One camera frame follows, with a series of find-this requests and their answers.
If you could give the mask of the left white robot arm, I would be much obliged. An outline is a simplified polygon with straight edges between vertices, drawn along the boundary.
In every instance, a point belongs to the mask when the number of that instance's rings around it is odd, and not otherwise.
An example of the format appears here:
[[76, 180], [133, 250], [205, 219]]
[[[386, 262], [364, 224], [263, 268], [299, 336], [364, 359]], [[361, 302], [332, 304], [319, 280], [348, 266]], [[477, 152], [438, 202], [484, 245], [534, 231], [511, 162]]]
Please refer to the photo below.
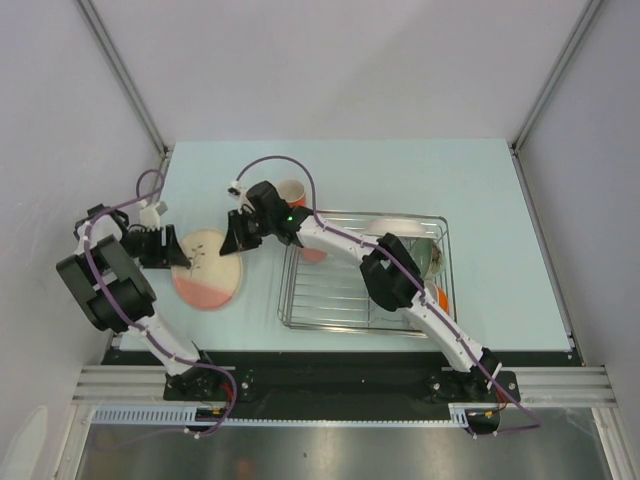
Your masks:
[[166, 388], [182, 398], [207, 400], [222, 386], [207, 354], [175, 332], [155, 307], [145, 269], [191, 267], [172, 224], [132, 224], [129, 216], [98, 204], [74, 225], [75, 252], [56, 271], [89, 322], [99, 331], [134, 333], [165, 366]]

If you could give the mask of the beige pink floral plate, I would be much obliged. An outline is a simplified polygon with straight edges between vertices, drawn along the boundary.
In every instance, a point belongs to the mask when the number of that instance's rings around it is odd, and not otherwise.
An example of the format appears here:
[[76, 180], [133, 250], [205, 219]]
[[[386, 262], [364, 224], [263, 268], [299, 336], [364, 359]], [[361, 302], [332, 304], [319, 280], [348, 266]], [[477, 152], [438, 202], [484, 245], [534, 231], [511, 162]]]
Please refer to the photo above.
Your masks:
[[224, 235], [201, 229], [187, 234], [180, 246], [189, 267], [173, 266], [173, 286], [181, 300], [201, 311], [214, 311], [229, 304], [238, 293], [243, 264], [238, 254], [220, 256]]

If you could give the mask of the green ceramic bowl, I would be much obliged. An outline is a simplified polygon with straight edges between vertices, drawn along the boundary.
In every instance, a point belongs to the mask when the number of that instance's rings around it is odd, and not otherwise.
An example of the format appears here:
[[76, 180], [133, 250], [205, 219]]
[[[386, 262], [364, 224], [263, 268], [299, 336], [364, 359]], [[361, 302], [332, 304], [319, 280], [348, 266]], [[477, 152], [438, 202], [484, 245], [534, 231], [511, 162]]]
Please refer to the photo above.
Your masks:
[[418, 238], [410, 248], [410, 255], [423, 279], [432, 279], [442, 273], [445, 258], [435, 239]]

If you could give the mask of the orange and white bowl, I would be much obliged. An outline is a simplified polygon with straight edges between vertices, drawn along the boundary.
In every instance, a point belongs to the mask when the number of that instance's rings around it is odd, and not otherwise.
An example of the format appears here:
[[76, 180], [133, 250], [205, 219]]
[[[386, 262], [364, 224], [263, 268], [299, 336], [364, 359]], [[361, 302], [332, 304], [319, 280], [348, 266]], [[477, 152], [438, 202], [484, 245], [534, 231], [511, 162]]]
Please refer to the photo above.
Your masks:
[[430, 280], [425, 282], [425, 289], [429, 291], [438, 306], [446, 313], [449, 313], [449, 300], [444, 290], [437, 283]]

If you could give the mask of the pink plastic cup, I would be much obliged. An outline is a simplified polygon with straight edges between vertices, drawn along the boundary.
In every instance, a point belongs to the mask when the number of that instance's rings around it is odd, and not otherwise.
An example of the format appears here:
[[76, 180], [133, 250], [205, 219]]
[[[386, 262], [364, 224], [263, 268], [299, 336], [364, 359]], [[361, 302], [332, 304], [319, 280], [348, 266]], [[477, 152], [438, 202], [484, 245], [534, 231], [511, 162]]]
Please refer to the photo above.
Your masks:
[[311, 264], [317, 264], [327, 257], [327, 253], [322, 250], [313, 248], [303, 248], [301, 250], [302, 258]]

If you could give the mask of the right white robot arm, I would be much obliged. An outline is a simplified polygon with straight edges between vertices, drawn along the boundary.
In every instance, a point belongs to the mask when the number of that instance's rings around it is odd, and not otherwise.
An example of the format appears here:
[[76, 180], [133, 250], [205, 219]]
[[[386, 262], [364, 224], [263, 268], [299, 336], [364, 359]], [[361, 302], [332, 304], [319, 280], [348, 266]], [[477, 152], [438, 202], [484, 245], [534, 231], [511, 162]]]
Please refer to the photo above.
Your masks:
[[427, 291], [418, 266], [397, 236], [353, 233], [313, 209], [292, 207], [268, 181], [244, 188], [234, 180], [228, 193], [238, 206], [228, 212], [221, 256], [256, 249], [273, 236], [286, 246], [340, 259], [359, 269], [368, 296], [378, 307], [400, 312], [435, 342], [450, 367], [463, 373], [461, 388], [469, 399], [484, 401], [496, 391], [501, 361], [464, 333]]

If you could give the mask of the white ceramic plate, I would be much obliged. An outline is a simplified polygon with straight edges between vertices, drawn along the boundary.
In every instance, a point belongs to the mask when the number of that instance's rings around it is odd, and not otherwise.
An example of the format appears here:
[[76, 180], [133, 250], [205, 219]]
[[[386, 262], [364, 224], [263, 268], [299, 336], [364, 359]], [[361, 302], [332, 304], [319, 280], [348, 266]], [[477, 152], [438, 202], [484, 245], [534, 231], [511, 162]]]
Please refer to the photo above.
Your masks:
[[376, 218], [371, 220], [364, 232], [382, 237], [387, 233], [403, 238], [430, 238], [430, 232], [418, 221], [406, 218]]

